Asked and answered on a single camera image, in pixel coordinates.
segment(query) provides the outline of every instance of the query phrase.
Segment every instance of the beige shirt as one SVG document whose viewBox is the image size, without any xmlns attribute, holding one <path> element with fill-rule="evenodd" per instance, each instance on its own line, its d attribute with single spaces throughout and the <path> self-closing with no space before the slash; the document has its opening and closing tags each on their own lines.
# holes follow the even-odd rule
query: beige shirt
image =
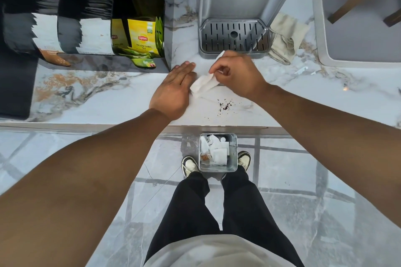
<svg viewBox="0 0 401 267">
<path fill-rule="evenodd" d="M 201 235 L 160 249 L 144 267 L 294 267 L 292 263 L 242 237 Z"/>
</svg>

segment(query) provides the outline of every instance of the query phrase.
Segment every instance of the forearm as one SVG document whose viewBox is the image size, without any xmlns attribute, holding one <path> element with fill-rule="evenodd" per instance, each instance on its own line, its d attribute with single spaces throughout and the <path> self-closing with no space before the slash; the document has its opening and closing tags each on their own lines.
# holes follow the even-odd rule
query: forearm
<svg viewBox="0 0 401 267">
<path fill-rule="evenodd" d="M 255 102 L 326 168 L 401 225 L 401 131 L 266 85 Z"/>
<path fill-rule="evenodd" d="M 84 266 L 168 123 L 146 111 L 72 143 L 28 173 L 0 197 L 0 261 Z"/>
</svg>

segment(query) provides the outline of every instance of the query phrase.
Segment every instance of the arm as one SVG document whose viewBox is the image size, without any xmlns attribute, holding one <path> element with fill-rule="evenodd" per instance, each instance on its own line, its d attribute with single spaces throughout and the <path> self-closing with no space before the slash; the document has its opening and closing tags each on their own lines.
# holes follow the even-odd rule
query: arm
<svg viewBox="0 0 401 267">
<path fill-rule="evenodd" d="M 176 66 L 149 110 L 54 153 L 0 196 L 0 265 L 86 265 L 153 141 L 187 108 L 193 68 Z"/>
<path fill-rule="evenodd" d="M 226 52 L 209 72 L 261 106 L 328 170 L 401 227 L 400 130 L 270 85 L 246 55 Z"/>
</svg>

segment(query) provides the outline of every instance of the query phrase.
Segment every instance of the person's left hand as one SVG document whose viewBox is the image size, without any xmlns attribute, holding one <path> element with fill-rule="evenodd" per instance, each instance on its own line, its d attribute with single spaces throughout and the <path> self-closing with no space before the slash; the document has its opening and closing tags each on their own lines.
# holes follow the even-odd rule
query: person's left hand
<svg viewBox="0 0 401 267">
<path fill-rule="evenodd" d="M 180 118 L 189 105 L 189 87 L 197 76 L 194 68 L 193 62 L 175 66 L 156 89 L 149 109 L 162 112 L 170 121 Z"/>
</svg>

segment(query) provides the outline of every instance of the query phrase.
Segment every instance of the sneaker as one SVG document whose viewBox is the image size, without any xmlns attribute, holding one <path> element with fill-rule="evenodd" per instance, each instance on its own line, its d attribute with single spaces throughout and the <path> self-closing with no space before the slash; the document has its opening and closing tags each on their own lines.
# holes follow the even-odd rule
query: sneaker
<svg viewBox="0 0 401 267">
<path fill-rule="evenodd" d="M 181 162 L 181 169 L 183 170 L 184 177 L 187 178 L 192 172 L 200 172 L 198 164 L 195 159 L 191 156 L 186 156 Z"/>
<path fill-rule="evenodd" d="M 238 153 L 238 166 L 243 166 L 245 172 L 247 172 L 249 165 L 251 164 L 251 155 L 246 151 Z"/>
</svg>

